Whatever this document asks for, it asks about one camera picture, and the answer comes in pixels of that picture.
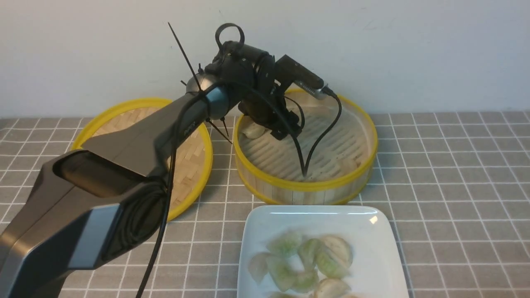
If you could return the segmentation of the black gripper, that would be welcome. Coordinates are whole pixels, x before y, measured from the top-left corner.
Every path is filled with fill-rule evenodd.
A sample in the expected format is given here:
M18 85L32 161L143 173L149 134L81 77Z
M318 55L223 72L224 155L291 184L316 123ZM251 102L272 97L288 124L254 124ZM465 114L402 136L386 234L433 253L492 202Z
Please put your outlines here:
M276 83L276 59L267 51L237 41L219 43L218 53L205 73L215 87L223 87L229 108L238 106L277 140L301 133L300 119L288 110L284 93Z

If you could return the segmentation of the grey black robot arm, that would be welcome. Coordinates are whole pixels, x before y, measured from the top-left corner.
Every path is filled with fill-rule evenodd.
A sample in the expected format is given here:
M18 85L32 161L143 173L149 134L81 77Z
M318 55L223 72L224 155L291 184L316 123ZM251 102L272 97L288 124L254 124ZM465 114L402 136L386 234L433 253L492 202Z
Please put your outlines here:
M98 269L148 240L167 221L178 147L237 104L272 121L276 70L273 55L227 41L203 71L212 85L44 163L1 235L2 298L56 298L72 272Z

